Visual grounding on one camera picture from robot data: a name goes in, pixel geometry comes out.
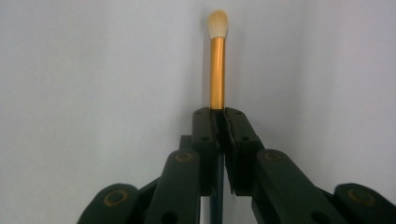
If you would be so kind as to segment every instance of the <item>brush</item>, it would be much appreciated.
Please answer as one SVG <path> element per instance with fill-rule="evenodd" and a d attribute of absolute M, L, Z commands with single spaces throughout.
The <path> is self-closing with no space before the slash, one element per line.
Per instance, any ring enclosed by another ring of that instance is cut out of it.
<path fill-rule="evenodd" d="M 216 10 L 207 19 L 210 36 L 210 108 L 224 109 L 224 52 L 227 14 Z"/>

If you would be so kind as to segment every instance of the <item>white backdrop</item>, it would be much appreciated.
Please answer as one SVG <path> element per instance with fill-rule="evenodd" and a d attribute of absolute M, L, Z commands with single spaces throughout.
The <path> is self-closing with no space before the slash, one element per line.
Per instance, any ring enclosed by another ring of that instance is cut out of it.
<path fill-rule="evenodd" d="M 208 106 L 217 8 L 226 105 L 317 186 L 396 203 L 395 1 L 2 0 L 0 223 L 76 223 L 102 188 L 159 176 Z M 224 223 L 255 223 L 225 193 Z"/>

